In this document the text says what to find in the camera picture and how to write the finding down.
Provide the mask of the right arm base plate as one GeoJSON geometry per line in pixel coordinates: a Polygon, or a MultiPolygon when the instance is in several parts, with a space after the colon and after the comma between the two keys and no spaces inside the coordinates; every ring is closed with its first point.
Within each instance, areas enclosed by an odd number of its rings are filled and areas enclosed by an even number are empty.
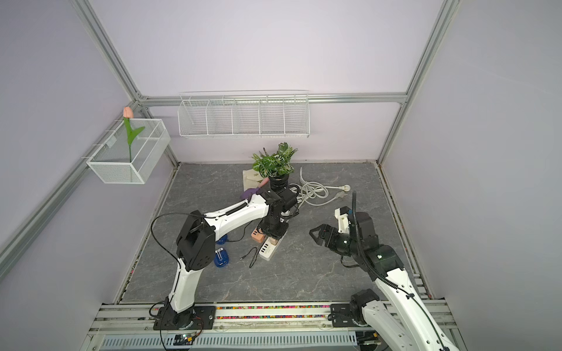
{"type": "Polygon", "coordinates": [[[363,307],[352,303],[332,304],[327,319],[336,328],[361,327],[373,330],[390,327],[395,322],[382,301],[370,301],[363,307]]]}

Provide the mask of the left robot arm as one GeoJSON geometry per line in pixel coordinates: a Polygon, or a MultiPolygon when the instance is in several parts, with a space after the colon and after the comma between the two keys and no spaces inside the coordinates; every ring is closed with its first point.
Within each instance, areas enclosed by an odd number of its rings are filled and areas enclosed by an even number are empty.
{"type": "Polygon", "coordinates": [[[216,241],[257,219],[260,221],[257,229],[279,241],[288,230],[288,222],[282,214],[296,205],[295,192],[289,189],[275,192],[263,188],[250,199],[224,209],[205,214],[199,211],[189,213],[176,240],[178,267],[168,295],[171,309],[181,314],[194,306],[202,270],[214,260],[216,241]]]}

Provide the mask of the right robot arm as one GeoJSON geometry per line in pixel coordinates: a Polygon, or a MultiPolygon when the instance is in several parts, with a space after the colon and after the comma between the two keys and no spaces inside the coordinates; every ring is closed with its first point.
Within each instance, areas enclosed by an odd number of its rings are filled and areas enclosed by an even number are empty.
{"type": "Polygon", "coordinates": [[[382,244],[373,220],[351,206],[335,211],[337,227],[327,224],[310,230],[313,241],[340,257],[354,259],[354,267],[368,274],[372,283],[395,308],[391,314],[372,289],[352,295],[348,318],[358,326],[371,327],[388,350],[456,350],[421,300],[402,260],[389,245],[382,244]]]}

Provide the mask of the blue electric shaver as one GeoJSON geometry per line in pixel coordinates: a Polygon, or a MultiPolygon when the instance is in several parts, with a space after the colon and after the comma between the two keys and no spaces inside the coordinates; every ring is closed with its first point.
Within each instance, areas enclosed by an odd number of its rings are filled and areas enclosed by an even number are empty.
{"type": "Polygon", "coordinates": [[[216,244],[218,244],[218,245],[223,245],[223,244],[225,244],[225,243],[227,243],[227,242],[228,242],[228,235],[225,234],[224,236],[222,236],[221,238],[219,238],[219,239],[216,241],[216,244]]]}
{"type": "Polygon", "coordinates": [[[214,264],[218,268],[224,268],[230,262],[228,252],[224,248],[215,250],[214,264]]]}

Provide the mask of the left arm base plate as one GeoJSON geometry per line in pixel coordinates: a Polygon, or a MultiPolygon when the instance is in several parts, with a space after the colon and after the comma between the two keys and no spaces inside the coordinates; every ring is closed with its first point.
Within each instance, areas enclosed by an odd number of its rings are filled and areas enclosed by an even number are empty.
{"type": "Polygon", "coordinates": [[[154,331],[210,330],[216,315],[215,306],[194,306],[181,313],[171,307],[160,307],[153,325],[154,331]]]}

